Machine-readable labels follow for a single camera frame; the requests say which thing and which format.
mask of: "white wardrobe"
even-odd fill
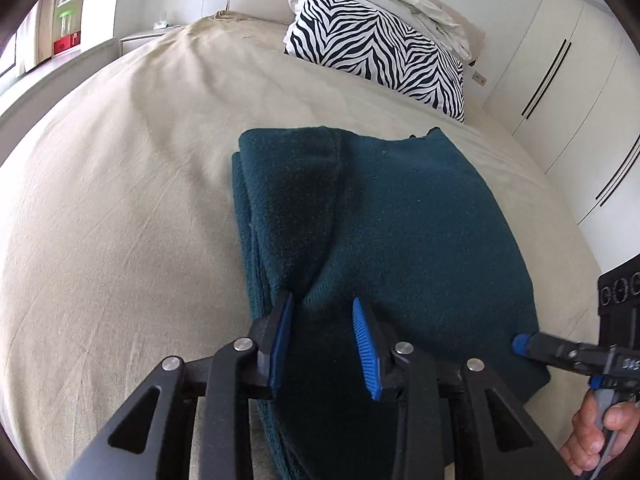
[[[640,57],[613,15],[543,0],[484,109],[562,192],[603,271],[640,253]]]

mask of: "nightstand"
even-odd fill
[[[139,46],[153,41],[155,38],[164,36],[166,33],[182,28],[183,25],[174,25],[167,28],[156,28],[155,30],[147,30],[145,32],[137,32],[120,40],[120,55],[124,56],[132,50],[136,50]]]

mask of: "green object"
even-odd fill
[[[436,359],[482,359],[522,401],[548,382],[545,367],[511,353],[513,335],[538,330],[518,245],[439,128],[396,141],[250,130],[239,145],[233,189],[252,317],[281,289],[296,299],[282,387],[260,404],[281,478],[392,476],[398,406],[366,390],[354,294]]]
[[[64,12],[60,12],[60,15],[58,16],[60,19],[64,18],[65,16],[71,16],[73,13],[76,12],[76,9],[69,9],[69,10],[65,10]]]

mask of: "red box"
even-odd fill
[[[53,54],[60,54],[72,46],[80,44],[80,31],[73,32],[68,36],[64,36],[53,43]]]

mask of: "beige bed sheet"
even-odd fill
[[[504,130],[285,56],[284,30],[222,13],[167,34],[60,101],[0,168],[0,416],[42,480],[63,477],[162,357],[207,356],[246,332],[230,156],[248,128],[403,139],[440,126],[508,220],[542,329],[596,339],[598,266]],[[529,403],[555,444],[585,389],[555,372]]]

